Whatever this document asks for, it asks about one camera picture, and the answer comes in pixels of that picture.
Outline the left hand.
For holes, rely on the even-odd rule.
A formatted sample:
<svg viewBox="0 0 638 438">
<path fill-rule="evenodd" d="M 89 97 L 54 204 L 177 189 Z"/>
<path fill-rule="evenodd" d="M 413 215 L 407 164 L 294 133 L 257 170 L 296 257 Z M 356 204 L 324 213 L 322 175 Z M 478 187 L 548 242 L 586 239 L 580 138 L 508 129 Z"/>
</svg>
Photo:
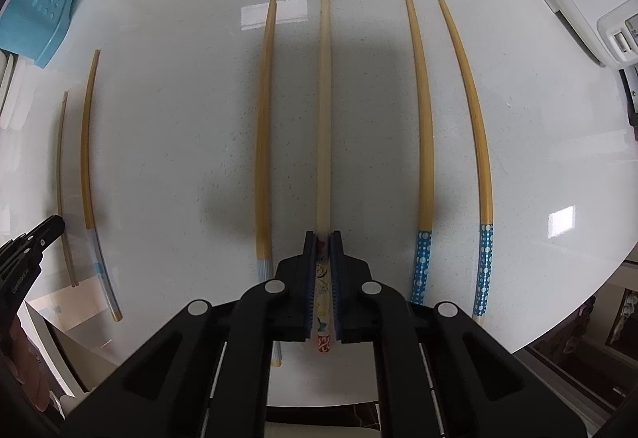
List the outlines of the left hand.
<svg viewBox="0 0 638 438">
<path fill-rule="evenodd" d="M 50 403 L 49 382 L 17 316 L 9 328 L 6 343 L 9 346 L 9 354 L 3 356 L 6 365 L 32 405 L 38 411 L 44 412 Z"/>
</svg>

